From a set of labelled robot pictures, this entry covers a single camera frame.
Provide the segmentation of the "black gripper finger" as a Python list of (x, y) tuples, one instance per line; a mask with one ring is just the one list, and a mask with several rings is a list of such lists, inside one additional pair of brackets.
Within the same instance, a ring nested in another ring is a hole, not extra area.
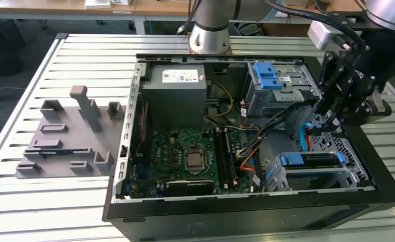
[(392, 115), (392, 106), (374, 92), (365, 100), (356, 102), (345, 114), (345, 125), (362, 126)]
[(334, 132), (340, 126), (338, 116), (342, 112), (342, 104), (346, 92), (352, 86), (348, 81), (349, 68), (344, 59), (334, 51), (325, 53), (322, 71), (317, 80), (322, 98), (314, 107), (314, 113), (332, 115), (322, 127), (316, 129), (316, 134)]

